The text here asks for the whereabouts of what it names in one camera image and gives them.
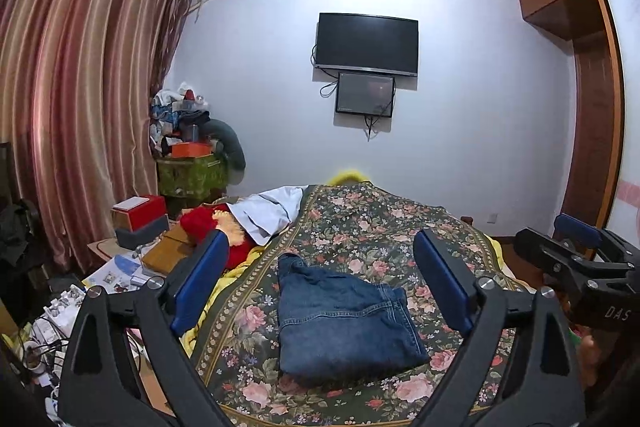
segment blue gripper pad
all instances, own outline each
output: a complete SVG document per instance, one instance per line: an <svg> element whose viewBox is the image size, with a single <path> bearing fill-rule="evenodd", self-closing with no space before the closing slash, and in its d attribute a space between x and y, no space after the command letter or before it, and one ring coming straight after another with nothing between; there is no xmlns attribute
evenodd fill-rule
<svg viewBox="0 0 640 427"><path fill-rule="evenodd" d="M466 337L476 314L476 278L460 257L452 257L447 245L429 230L414 237L414 259L436 299L445 322Z"/></svg>
<svg viewBox="0 0 640 427"><path fill-rule="evenodd" d="M580 241L586 248L599 248L602 244L600 230L575 219L575 217L560 214L556 217L554 226L558 232Z"/></svg>
<svg viewBox="0 0 640 427"><path fill-rule="evenodd" d="M207 299L225 269L229 257L226 235L220 230L212 230L191 254L191 258L194 256L196 264L175 295L175 316L171 330L178 337L196 326Z"/></svg>

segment green storage box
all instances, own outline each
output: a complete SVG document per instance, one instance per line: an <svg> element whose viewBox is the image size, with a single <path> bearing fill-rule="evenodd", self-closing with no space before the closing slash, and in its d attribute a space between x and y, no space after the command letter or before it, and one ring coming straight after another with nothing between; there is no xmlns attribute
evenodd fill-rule
<svg viewBox="0 0 640 427"><path fill-rule="evenodd" d="M225 188L226 161L215 154L200 158L159 158L158 189L163 196L206 198L212 188Z"/></svg>

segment flower pattern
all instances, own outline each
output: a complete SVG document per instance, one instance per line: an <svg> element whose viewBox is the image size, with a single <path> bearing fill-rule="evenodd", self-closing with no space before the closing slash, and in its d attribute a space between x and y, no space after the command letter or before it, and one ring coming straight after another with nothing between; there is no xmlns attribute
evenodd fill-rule
<svg viewBox="0 0 640 427"><path fill-rule="evenodd" d="M522 288L497 270L489 242L441 207L399 198L369 183L309 187L292 227L216 298L200 328L194 367L236 426L409 423L451 365L462 338L443 321L412 255L414 235L430 229L476 277ZM289 251L310 266L402 286L430 360L384 380L306 389L278 367L277 258ZM503 331L477 406L490 405L513 342Z"/></svg>

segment black flat screen monitor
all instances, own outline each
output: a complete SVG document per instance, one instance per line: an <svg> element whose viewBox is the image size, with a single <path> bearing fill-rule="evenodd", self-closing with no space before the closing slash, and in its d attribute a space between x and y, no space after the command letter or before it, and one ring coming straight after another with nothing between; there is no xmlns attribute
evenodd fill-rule
<svg viewBox="0 0 640 427"><path fill-rule="evenodd" d="M394 87L392 76L340 73L335 112L390 118L394 110Z"/></svg>
<svg viewBox="0 0 640 427"><path fill-rule="evenodd" d="M418 75L418 21L321 13L316 67Z"/></svg>

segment red plush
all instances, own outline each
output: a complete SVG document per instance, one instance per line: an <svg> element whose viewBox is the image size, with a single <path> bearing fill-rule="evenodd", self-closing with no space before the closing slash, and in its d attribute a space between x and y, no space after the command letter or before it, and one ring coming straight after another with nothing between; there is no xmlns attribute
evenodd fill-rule
<svg viewBox="0 0 640 427"><path fill-rule="evenodd" d="M229 241L229 259L225 268L233 269L246 261L255 241L242 229L226 204L198 206L180 218L180 226L198 242L213 229L222 230Z"/></svg>

